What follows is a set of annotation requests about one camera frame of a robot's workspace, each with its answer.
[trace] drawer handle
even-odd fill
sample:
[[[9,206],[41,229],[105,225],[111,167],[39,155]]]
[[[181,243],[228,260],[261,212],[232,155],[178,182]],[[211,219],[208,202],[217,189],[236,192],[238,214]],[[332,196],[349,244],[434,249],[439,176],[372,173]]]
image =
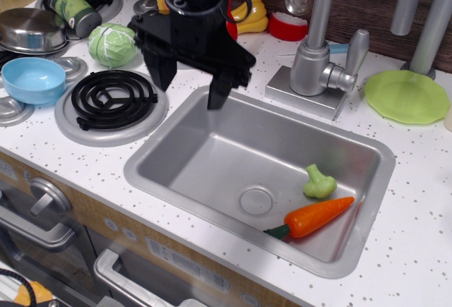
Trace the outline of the drawer handle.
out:
[[[94,275],[107,286],[125,295],[130,301],[141,307],[174,307],[172,304],[162,300],[142,286],[127,279],[114,270],[119,255],[114,251],[105,249],[94,263]],[[207,307],[203,303],[187,299],[179,307]]]
[[[76,238],[75,231],[61,223],[56,224],[49,231],[45,231],[1,205],[0,227],[14,232],[52,253],[64,251]]]

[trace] sink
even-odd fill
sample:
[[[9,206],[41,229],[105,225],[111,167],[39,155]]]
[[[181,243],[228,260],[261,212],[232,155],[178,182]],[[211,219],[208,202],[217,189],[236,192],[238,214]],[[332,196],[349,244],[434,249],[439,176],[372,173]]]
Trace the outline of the sink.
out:
[[[237,92],[208,111],[195,90],[127,161],[127,181],[322,277],[357,266],[396,164],[382,143]],[[317,199],[302,193],[317,164],[354,196],[342,215],[302,239],[263,230]]]

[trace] red object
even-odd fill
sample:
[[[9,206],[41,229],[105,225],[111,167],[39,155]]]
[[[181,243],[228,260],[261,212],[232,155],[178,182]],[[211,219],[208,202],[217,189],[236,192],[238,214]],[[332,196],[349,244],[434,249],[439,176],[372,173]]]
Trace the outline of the red object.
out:
[[[274,37],[285,41],[299,41],[308,33],[308,22],[285,13],[276,12],[270,16],[268,31]]]
[[[234,20],[234,17],[232,16],[232,13],[231,13],[231,1],[232,0],[229,0],[229,2],[227,3],[227,17],[229,19]],[[231,36],[231,38],[234,39],[235,41],[237,41],[237,38],[239,37],[239,34],[237,32],[237,24],[226,21],[226,28],[227,28],[227,31],[229,32],[229,35]]]

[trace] speckled countertop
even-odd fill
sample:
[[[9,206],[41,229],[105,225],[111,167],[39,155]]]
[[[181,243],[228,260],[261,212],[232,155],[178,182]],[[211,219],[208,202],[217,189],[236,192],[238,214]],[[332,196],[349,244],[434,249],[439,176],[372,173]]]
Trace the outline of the speckled countertop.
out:
[[[137,0],[123,0],[112,23],[127,25]],[[297,43],[267,33],[241,35],[239,43],[257,63],[247,89],[238,92],[263,100],[265,86],[293,56],[277,56]],[[79,56],[90,72],[104,70],[88,53],[86,41],[72,44],[65,56]],[[345,63],[344,54],[334,60]],[[403,61],[369,53],[355,89],[336,121],[305,116],[386,144],[396,166],[357,268],[341,279],[324,279],[190,215],[127,183],[123,167],[148,137],[115,148],[91,148],[64,137],[53,106],[40,106],[24,123],[0,128],[0,150],[66,182],[82,192],[161,231],[212,259],[260,282],[297,303],[313,306],[450,306],[452,301],[452,132],[442,121],[410,126],[382,118],[364,98],[363,84]],[[121,69],[146,73],[139,54]],[[452,98],[452,76],[436,81]],[[191,92],[210,83],[210,75],[179,71],[167,91],[170,115]],[[6,93],[0,89],[0,96]],[[292,107],[273,102],[294,112]]]

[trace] metal pot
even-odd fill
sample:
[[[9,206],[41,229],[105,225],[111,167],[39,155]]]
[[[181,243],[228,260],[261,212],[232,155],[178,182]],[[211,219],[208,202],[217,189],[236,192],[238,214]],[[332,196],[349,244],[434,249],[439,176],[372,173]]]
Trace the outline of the metal pot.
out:
[[[57,14],[36,8],[13,8],[0,13],[0,47],[22,54],[51,54],[68,39]]]

